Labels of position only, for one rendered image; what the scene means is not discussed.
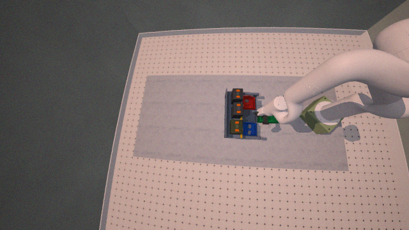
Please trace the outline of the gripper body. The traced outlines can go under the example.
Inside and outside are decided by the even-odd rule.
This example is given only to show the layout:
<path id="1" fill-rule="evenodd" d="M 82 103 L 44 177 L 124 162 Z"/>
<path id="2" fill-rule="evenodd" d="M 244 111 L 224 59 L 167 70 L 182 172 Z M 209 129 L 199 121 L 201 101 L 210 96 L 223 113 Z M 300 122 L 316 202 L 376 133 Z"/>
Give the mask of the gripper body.
<path id="1" fill-rule="evenodd" d="M 257 116 L 266 115 L 266 114 L 263 112 L 263 107 L 262 107 L 262 108 L 259 108 L 259 109 L 257 110 L 257 112 L 259 112 Z"/>

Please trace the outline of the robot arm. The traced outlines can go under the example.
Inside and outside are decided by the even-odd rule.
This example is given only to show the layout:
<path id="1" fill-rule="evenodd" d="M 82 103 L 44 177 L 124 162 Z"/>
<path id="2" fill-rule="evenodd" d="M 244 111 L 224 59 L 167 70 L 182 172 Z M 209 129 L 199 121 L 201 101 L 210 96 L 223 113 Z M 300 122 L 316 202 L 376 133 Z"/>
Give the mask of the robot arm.
<path id="1" fill-rule="evenodd" d="M 318 121 L 331 126 L 340 122 L 337 118 L 365 112 L 390 119 L 409 117 L 409 19 L 382 30 L 373 49 L 330 57 L 290 86 L 284 96 L 267 103 L 261 129 L 268 129 L 268 116 L 280 124 L 291 123 L 301 115 L 304 101 L 352 81 L 367 84 L 372 98 L 356 93 L 335 102 L 320 102 L 314 109 Z"/>

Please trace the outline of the green bin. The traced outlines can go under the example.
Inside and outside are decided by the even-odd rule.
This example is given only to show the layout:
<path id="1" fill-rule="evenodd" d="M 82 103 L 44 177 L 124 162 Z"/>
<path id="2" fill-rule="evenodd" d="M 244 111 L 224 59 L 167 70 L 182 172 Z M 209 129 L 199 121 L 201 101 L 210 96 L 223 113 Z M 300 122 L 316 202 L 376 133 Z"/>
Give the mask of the green bin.
<path id="1" fill-rule="evenodd" d="M 257 118 L 258 119 L 258 123 L 262 123 L 263 122 L 263 118 L 260 116 Z M 279 123 L 274 116 L 268 116 L 268 123 Z"/>

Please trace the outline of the dark grey metal bin rack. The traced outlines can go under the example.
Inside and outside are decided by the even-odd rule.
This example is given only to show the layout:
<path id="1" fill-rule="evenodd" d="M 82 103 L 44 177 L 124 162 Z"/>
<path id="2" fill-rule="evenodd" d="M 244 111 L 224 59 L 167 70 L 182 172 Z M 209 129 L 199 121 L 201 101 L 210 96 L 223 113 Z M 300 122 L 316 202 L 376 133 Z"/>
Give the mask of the dark grey metal bin rack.
<path id="1" fill-rule="evenodd" d="M 240 135 L 238 134 L 229 134 L 229 122 L 232 119 L 238 119 L 238 118 L 231 118 L 231 93 L 232 91 L 227 91 L 226 88 L 226 93 L 225 93 L 225 108 L 224 108 L 224 138 L 240 138 Z M 256 105 L 256 97 L 260 96 L 260 93 L 243 93 L 243 95 L 253 95 L 255 97 L 255 105 Z M 256 109 L 254 110 L 243 110 L 244 115 L 243 115 L 243 122 L 251 122 L 251 123 L 257 123 L 257 116 L 254 114 L 256 112 Z M 226 131 L 227 127 L 227 131 Z M 258 136 L 258 134 L 257 134 Z M 259 139 L 262 140 L 262 137 L 257 137 L 257 136 L 249 136 L 249 135 L 243 135 L 241 139 Z"/>

